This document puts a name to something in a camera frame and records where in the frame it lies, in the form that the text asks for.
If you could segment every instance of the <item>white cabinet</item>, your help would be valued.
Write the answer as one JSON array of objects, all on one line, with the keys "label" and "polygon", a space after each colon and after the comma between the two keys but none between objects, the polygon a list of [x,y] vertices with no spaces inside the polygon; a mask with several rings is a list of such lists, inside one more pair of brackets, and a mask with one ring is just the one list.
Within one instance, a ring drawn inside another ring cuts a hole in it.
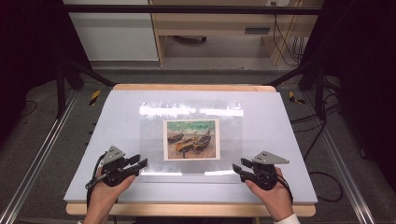
[{"label": "white cabinet", "polygon": [[[81,5],[147,5],[147,0],[64,0]],[[149,13],[69,13],[90,61],[158,61]]]}]

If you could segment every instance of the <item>hand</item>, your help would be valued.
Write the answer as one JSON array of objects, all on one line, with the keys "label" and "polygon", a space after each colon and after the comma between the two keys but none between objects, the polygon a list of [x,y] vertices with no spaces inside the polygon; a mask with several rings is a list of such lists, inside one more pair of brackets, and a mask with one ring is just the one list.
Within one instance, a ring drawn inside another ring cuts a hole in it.
[{"label": "hand", "polygon": [[[102,167],[98,169],[96,176],[101,174]],[[97,183],[93,187],[90,206],[87,211],[87,215],[84,218],[84,224],[97,224],[106,223],[108,215],[114,203],[126,189],[128,189],[132,182],[134,182],[134,175],[131,175],[124,179],[119,185],[110,187],[103,181]]]},{"label": "hand", "polygon": [[[282,176],[281,170],[277,167],[276,172]],[[262,200],[271,217],[276,222],[294,214],[289,193],[279,182],[271,190],[263,190],[250,180],[245,181],[245,184],[252,193]]]}]

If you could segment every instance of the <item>sleeve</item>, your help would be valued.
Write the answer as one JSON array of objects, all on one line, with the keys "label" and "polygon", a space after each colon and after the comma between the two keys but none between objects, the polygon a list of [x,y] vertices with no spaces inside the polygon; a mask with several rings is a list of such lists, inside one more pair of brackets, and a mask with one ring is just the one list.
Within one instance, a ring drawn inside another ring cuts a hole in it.
[{"label": "sleeve", "polygon": [[278,222],[274,222],[275,224],[300,224],[300,221],[298,220],[297,216],[295,214],[281,220]]}]

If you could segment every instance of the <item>boat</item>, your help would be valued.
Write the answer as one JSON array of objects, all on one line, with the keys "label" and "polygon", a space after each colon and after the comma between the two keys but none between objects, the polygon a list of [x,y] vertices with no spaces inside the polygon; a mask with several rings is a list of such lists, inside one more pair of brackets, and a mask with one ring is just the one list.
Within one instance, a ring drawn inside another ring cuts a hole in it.
[{"label": "boat", "polygon": [[194,150],[204,149],[209,145],[211,139],[212,136],[210,136],[210,130],[209,130],[206,132],[205,135],[200,137],[192,146],[194,147]]},{"label": "boat", "polygon": [[193,148],[193,144],[198,140],[197,137],[191,137],[191,138],[187,138],[183,141],[179,141],[175,144],[175,149],[176,151],[187,151],[191,148]]},{"label": "boat", "polygon": [[183,133],[178,133],[172,136],[168,137],[168,143],[174,143],[177,141],[180,141],[183,138],[184,134]]}]

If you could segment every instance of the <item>small painting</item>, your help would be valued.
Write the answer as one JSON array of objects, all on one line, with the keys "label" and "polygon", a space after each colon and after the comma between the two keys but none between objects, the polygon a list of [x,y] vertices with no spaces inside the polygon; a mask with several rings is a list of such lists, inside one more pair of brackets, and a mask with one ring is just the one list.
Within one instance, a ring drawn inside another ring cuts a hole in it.
[{"label": "small painting", "polygon": [[219,160],[219,120],[164,120],[163,155],[166,161]]}]

